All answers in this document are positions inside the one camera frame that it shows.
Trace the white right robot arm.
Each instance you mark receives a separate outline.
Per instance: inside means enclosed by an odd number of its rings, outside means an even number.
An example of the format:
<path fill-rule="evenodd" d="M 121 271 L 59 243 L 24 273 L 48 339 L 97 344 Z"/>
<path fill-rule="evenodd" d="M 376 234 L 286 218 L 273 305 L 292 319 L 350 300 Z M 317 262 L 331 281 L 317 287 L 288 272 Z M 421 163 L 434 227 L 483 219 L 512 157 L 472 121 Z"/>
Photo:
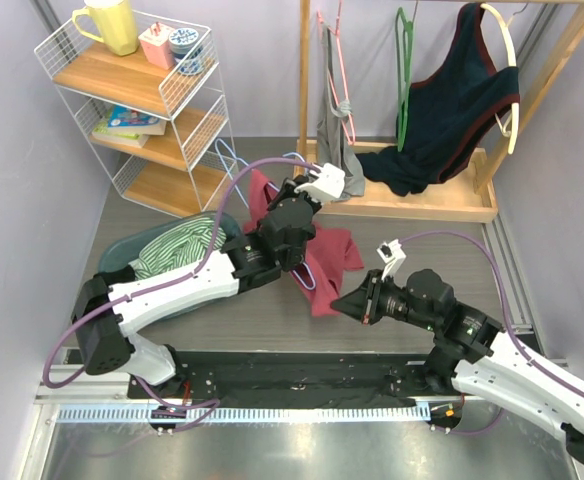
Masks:
<path fill-rule="evenodd" d="M 431 332 L 434 347 L 423 371 L 429 391 L 479 396 L 545 430 L 584 465 L 584 381 L 457 300 L 434 271 L 413 273 L 399 287 L 371 270 L 331 307 L 364 325 L 389 317 Z"/>

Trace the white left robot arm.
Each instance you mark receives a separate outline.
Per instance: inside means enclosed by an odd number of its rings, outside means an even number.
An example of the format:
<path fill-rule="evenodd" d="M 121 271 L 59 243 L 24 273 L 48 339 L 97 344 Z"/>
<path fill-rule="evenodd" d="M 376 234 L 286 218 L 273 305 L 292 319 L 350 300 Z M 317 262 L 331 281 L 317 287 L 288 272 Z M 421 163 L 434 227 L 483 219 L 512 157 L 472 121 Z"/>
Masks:
<path fill-rule="evenodd" d="M 323 203 L 307 175 L 284 181 L 255 228 L 183 267 L 140 279 L 132 267 L 95 274 L 81 287 L 71 321 L 89 375 L 123 371 L 162 398 L 177 397 L 185 374 L 175 350 L 141 336 L 148 325 L 277 281 L 299 267 Z"/>

